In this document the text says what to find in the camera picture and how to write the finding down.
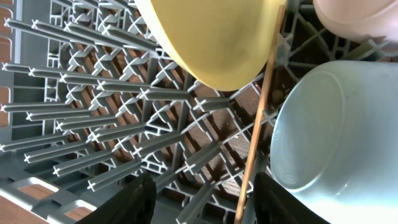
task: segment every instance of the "light blue cup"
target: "light blue cup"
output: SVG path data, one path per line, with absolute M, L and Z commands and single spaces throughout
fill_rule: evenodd
M 306 74 L 275 124 L 271 171 L 330 223 L 398 223 L 398 63 Z

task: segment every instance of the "wooden stick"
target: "wooden stick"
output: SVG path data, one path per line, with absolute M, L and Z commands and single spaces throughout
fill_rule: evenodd
M 264 74 L 264 81 L 262 82 L 261 95 L 259 106 L 257 108 L 256 119 L 254 120 L 253 134 L 251 136 L 249 155 L 246 161 L 246 170 L 244 171 L 243 183 L 241 187 L 241 194 L 239 196 L 238 207 L 236 208 L 234 224 L 241 224 L 243 217 L 243 208 L 246 202 L 246 191 L 248 190 L 249 179 L 253 170 L 254 158 L 256 157 L 257 145 L 259 142 L 262 112 L 264 111 L 266 101 L 268 98 L 269 88 L 272 80 L 272 72 L 275 64 L 275 45 L 277 42 L 278 33 L 282 25 L 282 19 L 285 11 L 285 6 L 279 6 L 278 15 L 275 24 L 274 34 L 272 36 L 271 49 L 268 56 L 267 68 Z

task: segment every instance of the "yellow plate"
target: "yellow plate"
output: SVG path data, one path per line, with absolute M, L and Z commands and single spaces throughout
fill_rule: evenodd
M 135 0 L 163 49 L 195 78 L 236 90 L 265 65 L 285 0 Z

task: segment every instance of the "white cup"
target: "white cup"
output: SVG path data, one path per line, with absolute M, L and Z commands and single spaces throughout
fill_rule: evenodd
M 314 0 L 321 23 L 330 32 L 355 42 L 398 42 L 398 0 Z
M 287 97 L 273 178 L 330 223 L 398 223 L 398 63 L 328 62 Z

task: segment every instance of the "dish rack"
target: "dish rack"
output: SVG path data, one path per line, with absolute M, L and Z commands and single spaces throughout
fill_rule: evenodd
M 94 210 L 148 172 L 153 223 L 232 223 L 263 73 L 237 91 L 212 90 L 162 50 L 132 0 L 34 2 L 1 6 L 12 12 L 12 61 L 0 76 L 10 89 L 0 195 L 49 223 L 75 223 L 65 213 Z M 269 175 L 270 133 L 301 77 L 331 60 L 397 55 L 389 42 L 331 34 L 306 1 L 287 9 L 256 159 Z M 54 193 L 37 200 L 19 190 L 32 184 Z M 252 181 L 243 223 L 255 222 L 251 192 Z

